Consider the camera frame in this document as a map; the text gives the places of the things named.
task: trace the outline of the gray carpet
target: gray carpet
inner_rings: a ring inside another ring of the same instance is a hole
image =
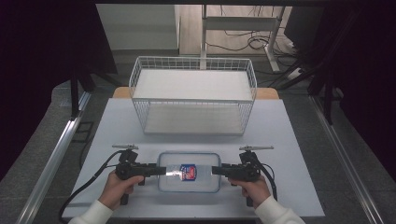
[[[116,54],[119,74],[113,76],[127,85],[136,55]],[[258,71],[270,71],[264,57],[250,57]],[[257,72],[261,87],[266,87],[281,75]],[[58,211],[70,195],[76,182],[80,159],[84,160],[89,150],[90,139],[99,124],[108,97],[115,87],[97,76],[92,76],[96,90],[92,92],[88,108],[80,126],[80,133],[74,136],[66,151],[64,160],[51,183],[49,191],[41,204],[34,223],[58,223]],[[304,217],[306,223],[369,223],[361,204],[349,184],[345,172],[337,159],[332,145],[318,121],[318,116],[306,94],[307,81],[301,82],[279,96],[284,101],[290,116],[304,160],[312,177],[318,197],[326,217]],[[70,116],[68,83],[55,88],[52,104],[46,116],[37,127],[29,144],[22,152],[7,176],[0,183],[0,223],[15,223],[35,182],[39,178],[51,151],[62,134]],[[378,205],[385,223],[396,223],[396,185],[388,176],[374,154],[344,117],[338,102],[332,105],[333,127],[339,134],[350,158],[353,160],[362,180],[370,190]],[[126,220],[113,220],[108,223],[129,223]]]

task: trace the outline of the hand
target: hand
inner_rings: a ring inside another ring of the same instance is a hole
[[[108,174],[105,188],[98,201],[114,211],[120,206],[122,195],[134,192],[134,184],[141,182],[143,179],[142,175],[136,175],[129,179],[121,180],[117,177],[116,171],[112,171]]]
[[[242,195],[246,198],[250,196],[253,200],[254,209],[271,196],[270,190],[265,182],[265,178],[262,175],[256,182],[245,182],[231,178],[228,178],[228,181],[234,185],[242,187]]]

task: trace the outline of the blue label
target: blue label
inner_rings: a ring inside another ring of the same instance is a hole
[[[195,181],[197,177],[197,168],[194,164],[181,164],[180,171],[182,181]]]

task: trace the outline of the wire basket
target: wire basket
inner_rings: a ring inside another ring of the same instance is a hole
[[[138,57],[129,88],[144,133],[242,135],[257,82],[249,59]]]

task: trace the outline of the white table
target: white table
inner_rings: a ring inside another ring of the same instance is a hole
[[[130,99],[109,99],[92,141],[91,149],[78,177],[75,189],[82,186],[101,164],[116,151],[113,144],[136,144],[138,162],[156,162],[166,150],[213,151],[221,162],[240,163],[238,148],[274,146],[257,151],[259,160],[273,167],[279,202],[301,217],[324,216],[318,195],[307,171],[288,114],[281,100],[256,100],[243,136],[144,135]],[[118,156],[109,164],[117,164]],[[106,169],[65,209],[64,217],[82,214],[97,199],[106,183]],[[221,177],[217,193],[167,193],[158,190],[157,177],[146,178],[145,186],[135,186],[129,203],[113,217],[130,219],[237,219],[255,218],[246,207],[239,187]]]

